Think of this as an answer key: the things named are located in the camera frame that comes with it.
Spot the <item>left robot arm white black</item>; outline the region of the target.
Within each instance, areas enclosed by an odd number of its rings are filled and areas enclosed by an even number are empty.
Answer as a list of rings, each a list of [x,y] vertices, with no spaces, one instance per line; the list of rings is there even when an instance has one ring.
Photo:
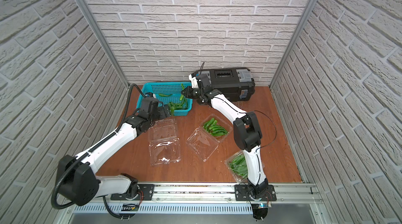
[[[83,206],[97,197],[122,194],[131,200],[139,195],[138,181],[121,174],[98,177],[100,167],[124,145],[147,132],[153,123],[171,117],[170,108],[153,97],[143,99],[141,107],[127,117],[109,135],[87,150],[64,156],[58,163],[51,194],[54,209]]]

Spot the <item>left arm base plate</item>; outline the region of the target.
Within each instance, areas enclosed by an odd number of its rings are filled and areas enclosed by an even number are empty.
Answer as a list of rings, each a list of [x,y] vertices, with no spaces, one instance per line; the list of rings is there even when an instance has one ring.
[[[155,184],[137,184],[133,190],[123,194],[112,194],[112,201],[151,201]]]

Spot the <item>aluminium frame post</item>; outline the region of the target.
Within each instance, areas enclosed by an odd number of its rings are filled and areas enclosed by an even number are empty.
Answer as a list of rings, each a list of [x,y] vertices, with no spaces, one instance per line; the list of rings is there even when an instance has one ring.
[[[303,10],[303,13],[297,23],[295,31],[291,37],[289,45],[287,46],[286,51],[285,51],[279,65],[278,65],[278,68],[274,74],[274,77],[271,80],[271,83],[269,85],[270,88],[273,88],[275,86],[275,84],[277,83],[279,76],[281,74],[281,71],[284,69],[285,63],[287,62],[287,59],[289,58],[289,56],[291,54],[291,50],[296,45],[296,41],[300,37],[306,23],[308,22],[308,19],[312,13],[317,1],[318,0],[308,0],[307,4],[305,6],[305,9]]]
[[[102,49],[106,53],[106,56],[108,57],[109,61],[111,62],[114,70],[116,71],[118,77],[120,78],[121,82],[123,85],[127,88],[129,88],[130,84],[129,81],[127,80],[126,76],[123,73],[123,70],[121,69],[121,66],[119,65],[104,33],[102,32],[98,22],[96,21],[96,18],[94,14],[92,13],[90,6],[87,4],[86,0],[75,0],[77,6],[81,10],[83,16],[87,20],[91,30],[93,31],[95,37],[97,38],[98,42],[100,43]]]

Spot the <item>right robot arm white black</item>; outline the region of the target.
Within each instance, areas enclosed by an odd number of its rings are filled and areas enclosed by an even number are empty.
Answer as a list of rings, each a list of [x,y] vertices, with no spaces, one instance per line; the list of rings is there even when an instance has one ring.
[[[260,198],[268,189],[269,182],[263,171],[261,160],[262,132],[254,112],[246,112],[236,107],[225,95],[213,89],[207,74],[190,74],[191,86],[181,93],[199,104],[207,104],[222,113],[233,123],[236,145],[243,151],[248,168],[248,185],[254,199]]]

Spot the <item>black toolbox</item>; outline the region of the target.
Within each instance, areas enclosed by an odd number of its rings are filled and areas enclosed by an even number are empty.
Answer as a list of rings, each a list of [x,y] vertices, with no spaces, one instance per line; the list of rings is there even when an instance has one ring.
[[[222,92],[231,102],[248,101],[255,93],[255,81],[248,68],[203,69],[192,74],[208,74],[213,89]]]

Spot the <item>aluminium frame post right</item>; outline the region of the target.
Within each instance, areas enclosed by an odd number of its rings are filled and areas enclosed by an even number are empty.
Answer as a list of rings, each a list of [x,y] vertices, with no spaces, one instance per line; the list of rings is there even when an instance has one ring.
[[[289,45],[287,46],[286,51],[285,51],[279,65],[278,65],[278,68],[274,74],[274,77],[271,80],[271,83],[269,85],[270,88],[273,88],[275,86],[275,84],[277,83],[279,76],[281,74],[281,71],[284,69],[285,63],[287,62],[287,59],[289,58],[289,56],[291,54],[291,50],[296,45],[296,41],[300,37],[306,23],[308,22],[308,19],[312,13],[317,1],[318,0],[308,0],[307,4],[305,6],[305,9],[303,10],[303,13],[297,23],[295,31],[291,37]]]

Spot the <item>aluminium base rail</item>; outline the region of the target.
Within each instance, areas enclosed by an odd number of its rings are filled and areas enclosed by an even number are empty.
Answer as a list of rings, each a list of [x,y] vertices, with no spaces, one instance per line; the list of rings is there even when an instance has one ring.
[[[132,200],[113,194],[74,208],[76,214],[251,214],[278,204],[302,204],[317,208],[323,200],[315,184],[274,183],[253,199],[244,183],[141,182],[141,194]]]

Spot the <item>clear pepper container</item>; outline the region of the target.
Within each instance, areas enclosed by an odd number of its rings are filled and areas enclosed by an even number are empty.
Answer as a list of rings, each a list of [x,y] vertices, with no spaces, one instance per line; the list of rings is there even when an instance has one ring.
[[[186,144],[202,161],[207,161],[218,146],[232,132],[232,125],[225,119],[210,114],[188,137]]]
[[[225,165],[227,166],[229,172],[232,174],[233,178],[238,183],[246,183],[248,178],[248,168],[246,163],[246,158],[243,151],[238,151],[237,153],[230,156],[225,160]]]

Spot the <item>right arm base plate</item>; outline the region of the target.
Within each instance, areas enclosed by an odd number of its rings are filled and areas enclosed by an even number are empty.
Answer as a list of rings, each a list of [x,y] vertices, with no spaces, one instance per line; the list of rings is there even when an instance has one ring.
[[[253,187],[248,184],[236,184],[234,185],[234,195],[236,201],[245,202],[275,202],[277,201],[276,192],[274,186],[271,184],[259,185],[258,187]]]

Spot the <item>teal plastic basket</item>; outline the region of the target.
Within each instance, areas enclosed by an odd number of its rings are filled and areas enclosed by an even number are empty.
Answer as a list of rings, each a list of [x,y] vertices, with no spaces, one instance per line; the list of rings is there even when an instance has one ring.
[[[190,82],[150,82],[142,87],[144,94],[152,93],[156,99],[163,102],[164,105],[178,105],[181,109],[174,110],[174,116],[186,116],[192,109],[192,99],[180,100],[182,90],[191,87]]]

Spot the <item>aluminium frame post left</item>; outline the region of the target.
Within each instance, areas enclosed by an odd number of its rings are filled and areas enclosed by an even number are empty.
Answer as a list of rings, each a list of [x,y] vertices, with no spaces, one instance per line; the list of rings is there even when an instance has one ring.
[[[90,6],[87,4],[86,0],[75,0],[77,6],[81,10],[83,16],[87,20],[91,30],[93,31],[95,37],[97,38],[98,42],[100,43],[102,49],[106,53],[106,56],[108,57],[109,61],[111,62],[114,70],[116,71],[118,77],[120,78],[121,82],[123,85],[127,88],[129,88],[130,84],[129,81],[127,80],[126,76],[123,73],[123,70],[121,69],[121,66],[119,65],[104,33],[102,32],[98,22],[96,21],[96,18],[94,14],[92,13]]]

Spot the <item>clear clamshell container with peppers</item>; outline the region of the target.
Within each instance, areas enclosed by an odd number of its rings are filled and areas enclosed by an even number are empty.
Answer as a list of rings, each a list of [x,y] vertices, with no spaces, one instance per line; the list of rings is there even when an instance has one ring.
[[[159,120],[149,130],[149,154],[152,166],[181,161],[178,132],[175,118]]]

